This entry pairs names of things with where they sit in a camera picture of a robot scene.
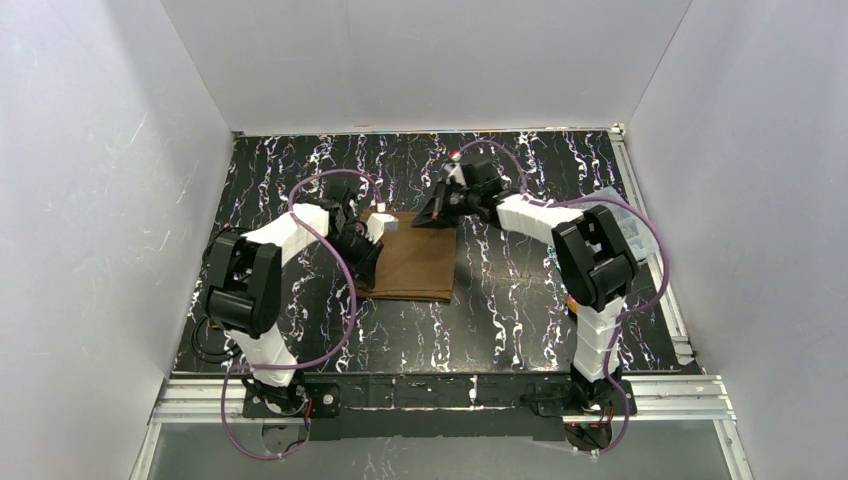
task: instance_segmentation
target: white side panel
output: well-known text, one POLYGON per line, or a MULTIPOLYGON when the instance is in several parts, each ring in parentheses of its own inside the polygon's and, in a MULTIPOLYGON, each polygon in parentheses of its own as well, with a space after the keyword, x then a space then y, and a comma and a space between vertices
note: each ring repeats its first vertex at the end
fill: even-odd
MULTIPOLYGON (((577 305, 577 351, 574 353, 574 366, 590 382, 604 378, 604 357, 615 330, 615 320, 624 305, 623 298, 616 298, 607 304, 602 312, 583 305, 577 305)), ((616 341, 610 355, 609 371, 620 363, 616 341)))
POLYGON ((756 478, 848 472, 846 25, 844 0, 696 0, 626 137, 756 478))
POLYGON ((690 0, 163 0, 232 130, 630 118, 690 0))
MULTIPOLYGON (((289 352, 286 341, 276 325, 259 336, 230 330, 227 332, 236 341, 251 365, 294 365, 297 360, 289 352)), ((294 370, 253 370, 253 377, 272 387, 286 387, 294 377, 294 370)))
MULTIPOLYGON (((327 236, 330 213, 317 205, 308 203, 296 203, 294 213, 297 218, 306 222, 314 228, 322 237, 327 236)), ((317 242, 314 235, 306 231, 294 222, 291 214, 285 213, 273 222, 252 232, 245 233, 243 237, 256 243, 273 243, 282 248, 282 264, 285 265, 301 250, 317 242)))
POLYGON ((549 208, 531 205, 519 194, 504 199, 498 205, 498 220, 501 228, 519 232, 546 244, 553 245, 551 229, 563 222, 572 222, 583 216, 581 210, 573 208, 549 208))
POLYGON ((0 478, 129 477, 231 152, 158 1, 0 2, 0 478))

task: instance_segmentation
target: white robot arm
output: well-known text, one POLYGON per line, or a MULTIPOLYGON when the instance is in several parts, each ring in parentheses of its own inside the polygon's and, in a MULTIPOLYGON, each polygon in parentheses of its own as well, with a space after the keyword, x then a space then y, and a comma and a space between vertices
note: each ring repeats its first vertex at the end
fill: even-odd
POLYGON ((523 233, 556 249, 563 283, 576 300, 578 340, 572 377, 584 384, 588 406, 600 390, 609 390, 596 382, 603 382, 610 350, 608 371, 618 369, 618 341, 611 341, 637 272, 615 218, 604 207, 578 210, 531 203, 526 194, 503 188, 491 162, 459 164, 458 156, 453 160, 413 226, 446 228, 456 225, 462 215, 477 215, 492 226, 523 233))
MULTIPOLYGON (((351 264, 358 281, 373 287, 382 249, 380 237, 397 228, 397 219, 374 213, 361 224, 351 206, 352 193, 328 188, 315 204, 298 203, 298 219, 326 237, 351 264)), ((206 313, 238 344, 251 365, 296 365, 276 320, 280 313, 282 267, 317 241, 287 212, 271 223, 241 235, 224 234, 210 250, 206 313)), ((254 378, 275 388, 287 387, 291 370, 256 370, 254 378)))

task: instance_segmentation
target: black marble surface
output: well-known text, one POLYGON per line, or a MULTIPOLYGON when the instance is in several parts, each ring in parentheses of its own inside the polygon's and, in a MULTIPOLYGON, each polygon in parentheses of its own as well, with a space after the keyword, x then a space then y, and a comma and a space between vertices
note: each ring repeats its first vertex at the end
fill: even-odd
MULTIPOLYGON (((608 185, 626 197, 609 137, 600 131, 249 137, 235 141, 213 231, 268 223, 286 211, 289 189, 297 181, 333 168, 376 175, 389 210, 416 211, 429 198, 447 154, 476 138, 514 149, 529 191, 540 198, 577 198, 608 185)), ((505 179, 517 185, 518 172, 505 155, 489 146, 470 155, 494 155, 505 179)), ((371 202, 365 181, 339 178, 358 187, 360 208, 371 202)), ((316 183, 304 195, 318 195, 322 188, 323 182, 316 183)), ((458 231, 450 304, 366 300, 349 344, 313 370, 567 371, 577 333, 566 316, 566 291, 555 265, 546 245, 466 219, 458 231)), ((188 336, 202 313, 197 300, 205 275, 201 271, 197 281, 175 372, 222 373, 226 368, 200 362, 189 349, 188 336)), ((643 267, 627 306, 645 302, 654 292, 643 267)), ((317 358, 338 342, 347 290, 329 253, 316 244, 289 262, 282 296, 278 325, 299 360, 317 358)), ((217 350, 223 336, 204 328, 200 340, 217 350)), ((628 370, 680 368, 659 308, 627 321, 622 353, 628 370)))

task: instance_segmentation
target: brown cloth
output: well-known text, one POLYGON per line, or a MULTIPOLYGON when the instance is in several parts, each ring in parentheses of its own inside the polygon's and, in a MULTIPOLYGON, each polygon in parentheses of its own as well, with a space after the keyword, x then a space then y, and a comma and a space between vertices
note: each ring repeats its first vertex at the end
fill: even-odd
MULTIPOLYGON (((357 288, 366 298, 450 302, 456 268, 456 229, 412 228, 414 212, 386 212, 398 219, 397 232, 380 238, 373 290, 357 288)), ((362 221, 371 211, 363 212, 362 221)))

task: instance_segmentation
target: black bracket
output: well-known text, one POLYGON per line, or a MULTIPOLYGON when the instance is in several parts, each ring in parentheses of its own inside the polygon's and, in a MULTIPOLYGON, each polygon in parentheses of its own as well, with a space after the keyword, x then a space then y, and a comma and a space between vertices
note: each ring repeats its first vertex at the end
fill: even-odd
MULTIPOLYGON (((637 412, 636 401, 633 397, 633 387, 627 380, 622 380, 620 370, 613 376, 625 391, 625 398, 630 406, 630 413, 637 412)), ((561 417, 563 415, 584 415, 592 405, 605 407, 611 405, 615 412, 624 412, 624 399, 608 381, 601 379, 594 383, 586 381, 582 375, 572 368, 571 378, 552 376, 536 382, 525 392, 521 401, 540 417, 561 417)))
POLYGON ((584 210, 581 220, 563 222, 551 233, 562 281, 577 303, 601 311, 630 292, 638 265, 608 208, 584 210))
MULTIPOLYGON (((256 384, 265 390, 265 395, 255 395, 248 389, 242 410, 244 418, 278 418, 280 415, 271 412, 264 401, 274 403, 282 409, 282 415, 289 416, 288 412, 300 408, 303 395, 312 399, 312 410, 309 412, 309 418, 335 418, 339 416, 341 411, 341 390, 335 383, 303 383, 293 380, 288 387, 284 388, 269 387, 261 382, 254 382, 254 385, 256 384), (278 397, 285 398, 282 404, 278 403, 278 400, 274 397, 267 395, 268 391, 275 390, 277 392, 282 390, 282 394, 278 397)), ((301 411, 292 416, 302 417, 304 413, 301 411)))
POLYGON ((209 254, 206 314, 220 327, 259 336, 280 315, 281 249, 238 233, 219 235, 209 254))
POLYGON ((477 215, 483 222, 500 228, 497 206, 516 192, 504 189, 491 160, 463 163, 460 168, 465 185, 453 178, 440 179, 430 200, 412 221, 414 228, 456 227, 462 215, 477 215))

